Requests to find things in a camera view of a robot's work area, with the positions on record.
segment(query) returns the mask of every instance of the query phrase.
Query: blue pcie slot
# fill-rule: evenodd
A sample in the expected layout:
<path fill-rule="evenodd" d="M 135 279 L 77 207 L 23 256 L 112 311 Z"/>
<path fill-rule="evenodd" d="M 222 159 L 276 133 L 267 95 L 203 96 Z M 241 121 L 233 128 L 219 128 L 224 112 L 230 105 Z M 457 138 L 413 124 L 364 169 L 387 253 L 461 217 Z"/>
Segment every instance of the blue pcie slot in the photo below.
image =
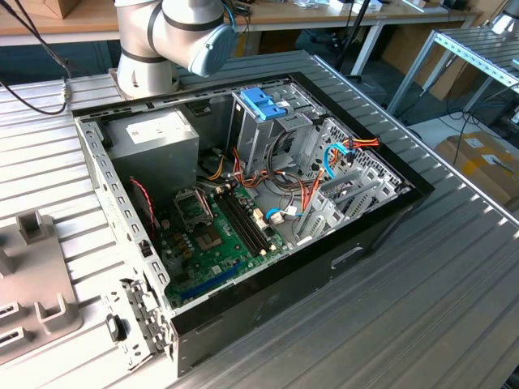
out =
<path fill-rule="evenodd" d="M 218 285 L 219 283 L 221 283 L 225 280 L 228 280 L 229 278 L 234 276 L 234 274 L 236 274 L 236 271 L 238 271 L 238 269 L 243 264 L 244 264 L 244 262 L 237 263 L 230 269 L 227 269 L 226 271 L 222 272 L 218 276 L 213 277 L 211 280 L 207 280 L 207 281 L 203 282 L 202 284 L 197 285 L 194 288 L 187 290 L 184 293 L 180 293 L 180 297 L 183 300 L 186 300 L 187 298 L 198 296 L 199 294 L 207 292 L 213 286 Z"/>

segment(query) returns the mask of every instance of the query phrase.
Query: gray plastic holder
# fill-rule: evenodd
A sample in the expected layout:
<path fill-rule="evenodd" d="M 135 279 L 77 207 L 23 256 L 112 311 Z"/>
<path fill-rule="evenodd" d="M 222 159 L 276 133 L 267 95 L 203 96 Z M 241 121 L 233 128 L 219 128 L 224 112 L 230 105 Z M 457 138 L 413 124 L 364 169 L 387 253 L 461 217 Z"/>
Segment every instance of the gray plastic holder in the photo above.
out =
<path fill-rule="evenodd" d="M 0 365 L 82 323 L 52 218 L 18 215 L 0 229 Z"/>

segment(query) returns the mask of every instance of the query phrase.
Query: cardboard box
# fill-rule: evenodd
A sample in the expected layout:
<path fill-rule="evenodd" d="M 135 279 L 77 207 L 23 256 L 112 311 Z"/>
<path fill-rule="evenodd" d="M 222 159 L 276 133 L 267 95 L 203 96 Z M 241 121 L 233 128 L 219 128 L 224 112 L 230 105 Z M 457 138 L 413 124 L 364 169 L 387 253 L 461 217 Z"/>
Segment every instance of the cardboard box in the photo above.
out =
<path fill-rule="evenodd" d="M 459 136 L 451 136 L 436 147 L 449 164 L 454 161 Z M 500 166 L 508 166 L 515 174 Z M 509 211 L 519 209 L 519 159 L 485 132 L 463 135 L 456 169 L 479 189 Z"/>
<path fill-rule="evenodd" d="M 26 12 L 30 15 L 48 16 L 55 19 L 65 19 L 80 0 L 21 0 Z M 16 2 L 7 0 L 15 11 L 19 11 Z"/>

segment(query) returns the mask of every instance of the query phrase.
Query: aluminum profile table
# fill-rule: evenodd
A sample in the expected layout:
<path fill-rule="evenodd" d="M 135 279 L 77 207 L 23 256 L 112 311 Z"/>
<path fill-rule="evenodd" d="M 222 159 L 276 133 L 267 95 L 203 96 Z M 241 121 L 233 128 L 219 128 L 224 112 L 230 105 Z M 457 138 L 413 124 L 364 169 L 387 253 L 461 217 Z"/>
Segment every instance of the aluminum profile table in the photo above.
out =
<path fill-rule="evenodd" d="M 318 57 L 229 61 L 188 87 L 301 71 L 435 192 L 371 257 L 173 383 L 166 357 L 128 374 L 99 295 L 126 273 L 69 113 L 42 117 L 0 91 L 0 224 L 51 215 L 84 325 L 0 368 L 13 387 L 500 387 L 519 361 L 519 222 Z M 60 82 L 15 88 L 58 105 Z M 107 75 L 75 79 L 74 107 L 119 100 Z"/>
<path fill-rule="evenodd" d="M 467 104 L 465 111 L 476 103 L 492 80 L 519 92 L 519 70 L 512 66 L 512 60 L 519 58 L 519 34 L 507 39 L 495 34 L 489 28 L 480 27 L 433 31 L 395 93 L 388 112 L 396 112 L 434 44 L 442 45 L 447 51 L 432 71 L 429 80 L 423 85 L 424 90 L 427 90 L 441 75 L 447 62 L 458 56 L 489 76 Z"/>

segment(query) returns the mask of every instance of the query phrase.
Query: wooden desk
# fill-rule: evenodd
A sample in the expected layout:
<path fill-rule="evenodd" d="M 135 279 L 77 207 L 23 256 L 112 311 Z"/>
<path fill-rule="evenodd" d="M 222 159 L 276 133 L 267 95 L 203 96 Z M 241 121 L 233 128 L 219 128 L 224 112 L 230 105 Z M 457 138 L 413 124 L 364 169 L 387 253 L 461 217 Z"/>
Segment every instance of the wooden desk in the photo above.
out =
<path fill-rule="evenodd" d="M 337 12 L 328 6 L 305 9 L 292 2 L 261 2 L 252 5 L 249 32 L 275 31 L 303 28 L 344 27 L 348 11 Z M 360 74 L 366 65 L 382 28 L 388 24 L 424 24 L 463 21 L 463 27 L 469 27 L 477 11 L 451 11 L 445 14 L 423 14 L 415 9 L 393 0 L 384 5 L 381 12 L 366 14 L 362 26 L 371 26 L 364 46 L 355 63 L 353 74 Z M 351 15 L 350 25 L 356 19 Z M 49 43 L 111 41 L 119 39 L 117 16 L 112 0 L 83 0 L 64 20 L 42 16 L 32 17 L 40 34 Z M 243 17 L 237 17 L 238 30 L 246 28 Z M 0 11 L 0 46 L 34 45 L 36 40 L 28 34 L 17 20 Z"/>

